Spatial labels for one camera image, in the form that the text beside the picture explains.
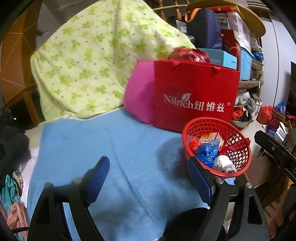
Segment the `white tissue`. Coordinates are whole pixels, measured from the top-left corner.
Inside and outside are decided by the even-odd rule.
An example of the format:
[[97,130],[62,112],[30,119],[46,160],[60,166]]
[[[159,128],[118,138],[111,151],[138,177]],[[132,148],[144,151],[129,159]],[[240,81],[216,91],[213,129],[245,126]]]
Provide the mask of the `white tissue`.
[[223,173],[236,173],[236,167],[226,155],[219,155],[214,160],[213,170]]

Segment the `blue plastic bag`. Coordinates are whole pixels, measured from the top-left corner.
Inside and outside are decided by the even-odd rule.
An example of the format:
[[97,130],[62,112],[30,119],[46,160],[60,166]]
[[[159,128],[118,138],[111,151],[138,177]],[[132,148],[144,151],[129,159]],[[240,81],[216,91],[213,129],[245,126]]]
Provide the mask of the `blue plastic bag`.
[[218,156],[219,140],[210,141],[200,145],[195,151],[195,157],[209,168],[213,167],[214,160]]

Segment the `small orange white carton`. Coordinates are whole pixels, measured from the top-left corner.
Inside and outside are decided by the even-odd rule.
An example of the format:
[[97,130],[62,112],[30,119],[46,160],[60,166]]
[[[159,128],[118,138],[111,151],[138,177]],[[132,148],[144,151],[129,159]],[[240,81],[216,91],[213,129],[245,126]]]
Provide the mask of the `small orange white carton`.
[[199,138],[199,142],[206,144],[209,143],[210,141],[214,141],[214,140],[219,140],[219,150],[223,147],[224,145],[224,138],[222,138],[222,136],[220,135],[220,133],[215,132],[215,133],[206,133],[201,135],[201,137]]

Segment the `red plastic bag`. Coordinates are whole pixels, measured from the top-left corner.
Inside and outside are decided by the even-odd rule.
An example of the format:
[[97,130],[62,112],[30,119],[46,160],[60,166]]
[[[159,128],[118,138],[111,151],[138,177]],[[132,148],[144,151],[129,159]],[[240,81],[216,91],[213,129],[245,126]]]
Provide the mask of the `red plastic bag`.
[[229,152],[243,152],[249,148],[250,139],[243,138],[235,143],[232,144],[224,144],[222,148],[218,151],[218,156],[224,155],[228,156]]

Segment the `red mesh plastic basket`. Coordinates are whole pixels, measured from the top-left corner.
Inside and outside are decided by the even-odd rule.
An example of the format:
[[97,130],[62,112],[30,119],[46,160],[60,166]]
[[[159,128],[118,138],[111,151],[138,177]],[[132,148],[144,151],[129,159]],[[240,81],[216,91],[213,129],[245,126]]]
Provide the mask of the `red mesh plastic basket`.
[[[185,156],[196,157],[202,167],[214,176],[234,178],[249,168],[252,160],[250,139],[237,128],[217,118],[195,118],[189,121],[182,132]],[[233,171],[215,166],[218,156],[227,157]]]

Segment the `blue bed blanket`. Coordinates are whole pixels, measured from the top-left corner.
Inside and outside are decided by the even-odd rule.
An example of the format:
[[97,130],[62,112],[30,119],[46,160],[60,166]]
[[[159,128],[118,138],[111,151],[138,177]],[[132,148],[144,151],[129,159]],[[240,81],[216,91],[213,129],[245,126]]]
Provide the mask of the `blue bed blanket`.
[[180,133],[139,122],[124,109],[44,125],[29,185],[32,215],[45,183],[71,183],[102,156],[110,170],[89,212],[105,240],[154,240],[176,215],[207,207],[187,174]]

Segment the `pink orange striped cloth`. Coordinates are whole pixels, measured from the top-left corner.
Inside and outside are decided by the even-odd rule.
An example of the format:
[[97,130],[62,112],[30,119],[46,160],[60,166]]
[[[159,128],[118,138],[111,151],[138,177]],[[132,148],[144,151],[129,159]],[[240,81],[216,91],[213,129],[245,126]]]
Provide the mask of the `pink orange striped cloth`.
[[1,202],[1,220],[10,230],[29,226],[27,209],[23,203],[17,201],[8,210],[4,209],[4,204]]

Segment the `teal garment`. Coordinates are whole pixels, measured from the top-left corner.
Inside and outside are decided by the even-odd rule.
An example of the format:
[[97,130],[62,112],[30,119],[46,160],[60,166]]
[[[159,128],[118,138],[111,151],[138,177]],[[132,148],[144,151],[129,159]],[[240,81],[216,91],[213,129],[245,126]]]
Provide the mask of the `teal garment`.
[[1,201],[7,213],[15,202],[21,203],[22,191],[23,179],[21,173],[14,171],[12,175],[6,175],[4,187],[1,188]]

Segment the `black clothing pile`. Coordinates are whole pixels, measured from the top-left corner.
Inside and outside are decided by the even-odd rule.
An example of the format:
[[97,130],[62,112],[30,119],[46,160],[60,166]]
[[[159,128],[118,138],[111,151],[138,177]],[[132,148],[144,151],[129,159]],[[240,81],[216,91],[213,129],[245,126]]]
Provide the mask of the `black clothing pile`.
[[29,138],[11,115],[1,108],[1,177],[11,175],[31,158]]

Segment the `magenta pillow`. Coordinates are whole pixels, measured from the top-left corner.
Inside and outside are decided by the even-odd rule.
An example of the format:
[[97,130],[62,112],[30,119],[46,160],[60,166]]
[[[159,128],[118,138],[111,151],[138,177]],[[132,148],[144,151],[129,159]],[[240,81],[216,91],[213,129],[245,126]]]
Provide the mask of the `magenta pillow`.
[[154,125],[154,63],[138,61],[126,85],[125,109],[141,122]]

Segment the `red Nilrich paper bag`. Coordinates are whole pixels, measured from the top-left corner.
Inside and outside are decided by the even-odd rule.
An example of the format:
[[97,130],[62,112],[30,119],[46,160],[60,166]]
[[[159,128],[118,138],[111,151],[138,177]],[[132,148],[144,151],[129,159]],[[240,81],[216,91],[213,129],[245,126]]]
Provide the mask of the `red Nilrich paper bag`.
[[154,77],[155,127],[181,133],[195,118],[230,121],[239,71],[209,63],[157,60]]

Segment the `green clover pattern quilt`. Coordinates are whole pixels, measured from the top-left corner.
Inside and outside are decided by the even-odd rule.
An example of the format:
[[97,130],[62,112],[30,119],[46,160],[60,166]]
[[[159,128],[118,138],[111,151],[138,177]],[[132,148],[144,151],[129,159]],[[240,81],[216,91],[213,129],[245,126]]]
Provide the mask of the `green clover pattern quilt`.
[[98,1],[31,56],[43,116],[89,118],[119,107],[137,61],[166,59],[189,38],[144,1]]

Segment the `light blue cardboard box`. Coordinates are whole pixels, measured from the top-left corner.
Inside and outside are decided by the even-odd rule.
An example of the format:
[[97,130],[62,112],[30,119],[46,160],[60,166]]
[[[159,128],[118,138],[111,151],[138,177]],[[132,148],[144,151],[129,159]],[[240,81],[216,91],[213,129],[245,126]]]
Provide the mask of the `light blue cardboard box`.
[[206,52],[210,58],[210,63],[220,65],[230,69],[237,69],[237,58],[223,50],[200,48],[201,51]]

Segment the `red crumpled bag behind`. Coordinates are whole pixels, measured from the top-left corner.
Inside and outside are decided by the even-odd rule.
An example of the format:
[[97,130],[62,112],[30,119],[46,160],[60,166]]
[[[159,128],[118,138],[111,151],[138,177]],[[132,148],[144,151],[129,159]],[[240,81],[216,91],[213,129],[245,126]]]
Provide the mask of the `red crumpled bag behind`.
[[200,49],[191,49],[186,47],[177,47],[173,49],[168,59],[210,63],[210,58],[208,56],[208,53],[203,52]]

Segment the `navy blue bag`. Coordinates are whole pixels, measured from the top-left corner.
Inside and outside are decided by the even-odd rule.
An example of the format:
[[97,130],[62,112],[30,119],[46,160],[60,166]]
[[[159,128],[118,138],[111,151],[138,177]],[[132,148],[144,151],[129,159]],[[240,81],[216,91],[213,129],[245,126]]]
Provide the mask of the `navy blue bag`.
[[187,35],[195,39],[196,48],[222,49],[219,16],[210,9],[195,8],[185,13]]

